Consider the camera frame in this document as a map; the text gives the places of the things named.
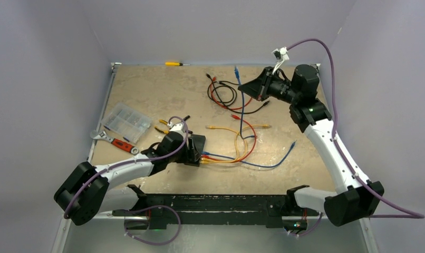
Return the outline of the black network switch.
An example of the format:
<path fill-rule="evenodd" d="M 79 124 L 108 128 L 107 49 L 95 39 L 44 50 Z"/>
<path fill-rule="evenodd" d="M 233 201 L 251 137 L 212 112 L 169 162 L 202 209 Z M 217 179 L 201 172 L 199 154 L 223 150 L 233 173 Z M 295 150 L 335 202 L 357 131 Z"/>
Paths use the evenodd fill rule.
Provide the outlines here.
<path fill-rule="evenodd" d="M 185 161 L 183 163 L 188 166 L 198 167 L 201 162 L 205 144 L 206 137 L 204 135 L 192 134 L 188 138 L 188 146 L 185 152 Z"/>

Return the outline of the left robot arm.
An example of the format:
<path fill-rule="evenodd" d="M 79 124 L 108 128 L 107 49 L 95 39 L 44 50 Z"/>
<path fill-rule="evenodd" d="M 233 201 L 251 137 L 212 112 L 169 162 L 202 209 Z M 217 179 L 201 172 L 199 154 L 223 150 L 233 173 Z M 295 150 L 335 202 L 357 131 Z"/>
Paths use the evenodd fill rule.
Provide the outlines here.
<path fill-rule="evenodd" d="M 138 216 L 146 210 L 144 193 L 136 186 L 127 186 L 123 193 L 130 198 L 114 195 L 114 188 L 136 178 L 149 177 L 165 170 L 170 163 L 199 166 L 206 137 L 192 134 L 185 138 L 169 132 L 161 142 L 130 159 L 94 166 L 80 163 L 54 194 L 54 201 L 64 211 L 64 218 L 77 226 L 90 221 L 99 212 L 128 210 Z"/>

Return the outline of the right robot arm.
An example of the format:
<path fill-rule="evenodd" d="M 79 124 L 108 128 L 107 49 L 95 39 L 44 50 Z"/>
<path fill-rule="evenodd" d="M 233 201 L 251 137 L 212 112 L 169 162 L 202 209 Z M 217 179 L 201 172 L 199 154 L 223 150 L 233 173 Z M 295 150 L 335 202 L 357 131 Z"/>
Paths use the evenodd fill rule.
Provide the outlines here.
<path fill-rule="evenodd" d="M 288 79 L 280 70 L 265 67 L 254 80 L 242 84 L 238 90 L 257 101 L 269 97 L 290 104 L 291 119 L 313 144 L 322 158 L 334 183 L 335 191 L 323 191 L 303 185 L 286 192 L 285 208 L 296 215 L 305 208 L 327 216 L 340 227 L 367 218 L 376 210 L 384 194 L 381 182 L 372 182 L 357 167 L 343 144 L 337 144 L 333 132 L 334 121 L 326 105 L 317 98 L 320 79 L 316 68 L 301 64 Z"/>

